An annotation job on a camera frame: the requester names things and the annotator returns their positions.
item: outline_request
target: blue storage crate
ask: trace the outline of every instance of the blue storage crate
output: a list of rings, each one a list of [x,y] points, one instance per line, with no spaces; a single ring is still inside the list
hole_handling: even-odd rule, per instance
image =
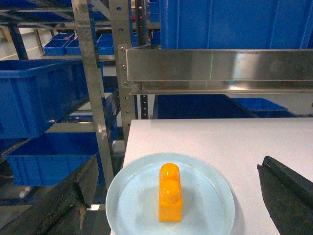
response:
[[[79,40],[72,40],[65,49],[68,55],[81,55]]]
[[[99,55],[114,55],[113,41],[98,40]]]
[[[263,98],[233,98],[250,111],[287,111],[284,106]]]
[[[73,33],[58,33],[51,40],[72,40],[74,38]]]
[[[96,155],[98,183],[103,169],[95,133],[45,133],[8,153],[16,186],[53,186]]]
[[[161,39],[160,38],[152,38],[151,39],[151,44],[152,45],[160,45],[161,44]]]
[[[157,23],[160,22],[160,14],[159,13],[150,13],[150,22]]]
[[[111,33],[103,33],[100,35],[98,40],[104,40],[104,41],[112,41],[113,42],[113,36]]]
[[[0,139],[38,137],[88,97],[81,60],[6,60],[0,68]]]
[[[263,98],[234,98],[259,118],[297,118],[298,116],[289,112],[287,108]]]
[[[161,38],[161,32],[152,32],[152,38]]]
[[[313,0],[160,0],[161,47],[306,49]]]
[[[252,111],[256,116],[258,116],[259,118],[297,118],[299,116],[297,116],[296,114],[293,114],[289,111],[268,111],[268,112],[264,112],[264,111]]]
[[[153,119],[257,118],[224,94],[156,95]]]
[[[160,7],[158,5],[158,2],[150,2],[150,14],[155,13],[159,14],[160,13]]]
[[[51,40],[43,46],[45,55],[66,55],[65,47],[69,42],[68,40]]]

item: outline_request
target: white table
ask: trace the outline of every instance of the white table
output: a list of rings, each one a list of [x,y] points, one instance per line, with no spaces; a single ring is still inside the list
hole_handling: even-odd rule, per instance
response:
[[[313,181],[313,118],[133,120],[124,166],[149,154],[199,158],[228,180],[234,235],[278,235],[262,199],[257,164],[269,155]]]

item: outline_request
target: warehouse shelf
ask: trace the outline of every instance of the warehouse shelf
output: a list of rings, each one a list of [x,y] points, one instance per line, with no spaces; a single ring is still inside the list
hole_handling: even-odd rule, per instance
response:
[[[42,59],[81,59],[81,55],[41,55]],[[100,61],[114,61],[114,55],[99,55]]]
[[[41,9],[25,7],[2,9],[0,10],[2,16],[0,25],[10,27],[20,59],[27,59],[27,54],[21,43],[19,27],[75,29],[78,38],[84,41],[81,44],[81,49],[85,52],[82,56],[42,54],[41,58],[83,59],[93,122],[56,123],[48,132],[95,132],[98,137],[107,188],[113,179],[112,145],[105,134],[106,113],[102,105],[104,89],[101,85],[102,75],[98,66],[99,61],[116,61],[119,91],[118,94],[115,93],[115,100],[119,99],[116,109],[120,109],[122,114],[125,145],[131,121],[138,119],[134,96],[137,94],[141,95],[142,118],[147,118],[147,94],[313,91],[313,78],[309,76],[313,72],[310,66],[313,63],[311,50],[157,49],[158,47],[144,46],[148,43],[147,29],[158,29],[160,23],[151,23],[145,20],[147,9],[143,0],[136,1],[136,24],[130,21],[127,0],[109,0],[110,15],[107,14],[108,11],[104,10],[107,21],[99,20],[95,21],[95,24],[93,15],[88,11],[89,1],[72,0],[72,5],[77,11],[73,12],[73,8],[59,6],[42,7]],[[38,17],[30,15],[30,13],[37,12],[56,12],[62,19],[38,19]],[[96,45],[96,38],[93,34],[95,28],[112,29],[115,55],[98,55],[94,49],[94,45]],[[138,29],[138,47],[133,47],[132,28]]]

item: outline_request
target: light blue plate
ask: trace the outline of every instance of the light blue plate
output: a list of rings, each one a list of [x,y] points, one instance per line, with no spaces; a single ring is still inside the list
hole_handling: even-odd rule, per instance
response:
[[[172,162],[180,169],[181,222],[158,221],[159,170]],[[208,164],[189,156],[160,153],[140,158],[112,181],[106,213],[115,235],[228,235],[235,217],[232,193]]]

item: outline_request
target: orange toy block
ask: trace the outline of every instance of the orange toy block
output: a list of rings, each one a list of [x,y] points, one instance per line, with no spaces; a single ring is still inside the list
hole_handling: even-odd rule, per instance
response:
[[[181,222],[182,193],[179,167],[167,163],[160,170],[158,219],[160,222]]]

